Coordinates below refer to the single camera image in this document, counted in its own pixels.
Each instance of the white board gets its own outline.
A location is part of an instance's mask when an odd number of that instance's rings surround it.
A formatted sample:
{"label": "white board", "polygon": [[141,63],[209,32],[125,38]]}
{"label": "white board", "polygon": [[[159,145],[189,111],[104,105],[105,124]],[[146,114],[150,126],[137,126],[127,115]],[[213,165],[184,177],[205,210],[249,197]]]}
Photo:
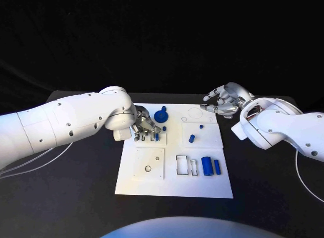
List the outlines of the white board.
{"label": "white board", "polygon": [[[134,142],[134,137],[124,142],[121,166],[115,187],[115,194],[127,195],[153,195],[153,196],[183,196],[183,197],[213,197],[213,198],[233,198],[232,187],[229,180],[229,172],[226,168],[223,144],[216,121],[216,115],[208,111],[200,110],[199,105],[187,104],[135,104],[147,108],[151,118],[154,113],[167,107],[169,119],[164,123],[157,123],[157,126],[167,127],[166,133],[161,135],[163,141]],[[195,142],[189,145],[186,138],[189,134],[196,135]],[[148,153],[141,152],[148,148],[154,148]],[[151,171],[146,172],[143,169],[148,165],[147,161],[154,161],[159,149],[164,154],[163,177],[161,171],[154,175]],[[146,154],[144,161],[138,161],[138,155]],[[177,175],[177,161],[176,156],[187,156],[187,170],[189,175]],[[219,160],[222,174],[216,175],[213,163],[213,176],[203,175],[202,157],[209,156],[212,163]],[[190,160],[196,160],[197,176],[192,175]]]}

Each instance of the cable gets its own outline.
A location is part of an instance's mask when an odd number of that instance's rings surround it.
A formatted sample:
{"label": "cable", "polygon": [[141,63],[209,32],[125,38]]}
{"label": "cable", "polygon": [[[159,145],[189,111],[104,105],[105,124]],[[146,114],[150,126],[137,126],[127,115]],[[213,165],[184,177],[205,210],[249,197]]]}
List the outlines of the cable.
{"label": "cable", "polygon": [[19,165],[17,167],[10,168],[9,170],[0,172],[0,175],[4,174],[4,173],[7,173],[7,172],[10,172],[10,171],[13,171],[13,170],[16,170],[16,169],[19,169],[19,168],[23,167],[24,165],[30,164],[36,159],[39,159],[39,158],[40,158],[46,153],[49,153],[52,150],[53,150],[53,148],[49,149],[45,153],[42,153],[37,157],[35,157],[32,160],[29,160],[26,163],[23,163],[23,164]]}
{"label": "cable", "polygon": [[[298,174],[298,177],[300,177],[300,170],[298,170],[298,151],[295,152],[295,169],[297,169],[297,174]],[[311,190],[307,188],[306,183],[304,183],[301,177],[300,177],[300,181],[301,181],[301,183],[303,183],[303,185],[304,185],[307,191],[310,192],[310,194],[324,203],[324,200],[320,199],[320,198],[317,197],[317,195],[311,192]]]}
{"label": "cable", "polygon": [[24,174],[24,173],[27,173],[27,172],[32,172],[32,171],[40,169],[42,167],[45,167],[48,164],[50,164],[50,163],[63,155],[63,153],[65,153],[66,150],[69,149],[71,145],[72,145],[72,143],[69,144],[68,148],[62,151],[62,153],[61,153],[46,164],[43,164],[43,165],[39,166],[37,168],[35,168],[35,169],[32,169],[32,170],[27,170],[27,171],[24,171],[24,172],[20,172],[20,173],[16,173],[16,174],[12,174],[12,175],[6,175],[6,176],[0,177],[0,179],[4,179],[4,178],[12,177],[12,176],[14,176],[14,175],[22,175],[22,174]]}

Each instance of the robotic hand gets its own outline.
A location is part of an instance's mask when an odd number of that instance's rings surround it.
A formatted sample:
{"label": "robotic hand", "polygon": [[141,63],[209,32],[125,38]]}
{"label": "robotic hand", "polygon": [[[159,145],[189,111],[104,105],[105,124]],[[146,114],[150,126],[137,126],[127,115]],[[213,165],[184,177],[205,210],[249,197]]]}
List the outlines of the robotic hand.
{"label": "robotic hand", "polygon": [[117,141],[131,138],[130,127],[135,136],[140,131],[161,131],[121,87],[61,98],[0,116],[0,169],[26,156],[89,137],[102,125],[114,131]]}
{"label": "robotic hand", "polygon": [[218,87],[203,101],[218,96],[218,106],[202,104],[200,108],[232,119],[242,110],[239,123],[232,131],[241,140],[249,138],[262,149],[285,140],[313,159],[324,162],[324,113],[303,114],[287,101],[257,98],[236,83]]}

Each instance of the blue object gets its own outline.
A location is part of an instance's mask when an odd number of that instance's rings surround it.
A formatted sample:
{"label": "blue object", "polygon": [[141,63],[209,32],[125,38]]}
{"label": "blue object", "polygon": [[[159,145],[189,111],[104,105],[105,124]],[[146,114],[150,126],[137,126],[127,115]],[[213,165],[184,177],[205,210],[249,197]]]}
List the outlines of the blue object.
{"label": "blue object", "polygon": [[167,121],[167,108],[161,107],[161,110],[156,112],[154,119],[159,123],[164,123]]}
{"label": "blue object", "polygon": [[219,161],[215,160],[215,167],[216,167],[216,174],[220,175],[222,172],[220,172],[220,167],[219,167]]}
{"label": "blue object", "polygon": [[213,173],[210,157],[203,157],[202,163],[203,163],[203,175],[212,176],[215,173]]}
{"label": "blue object", "polygon": [[190,143],[195,142],[195,138],[196,138],[196,136],[195,136],[195,135],[190,135],[190,138],[189,138],[189,142],[190,142]]}

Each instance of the dark wall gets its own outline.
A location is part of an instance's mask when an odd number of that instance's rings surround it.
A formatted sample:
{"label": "dark wall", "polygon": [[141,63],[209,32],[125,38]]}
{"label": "dark wall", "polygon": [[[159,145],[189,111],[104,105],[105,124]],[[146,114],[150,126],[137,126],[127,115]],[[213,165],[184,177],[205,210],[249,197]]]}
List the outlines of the dark wall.
{"label": "dark wall", "polygon": [[1,0],[0,113],[42,104],[56,89],[206,94],[229,81],[316,110],[318,18],[290,6],[190,4]]}

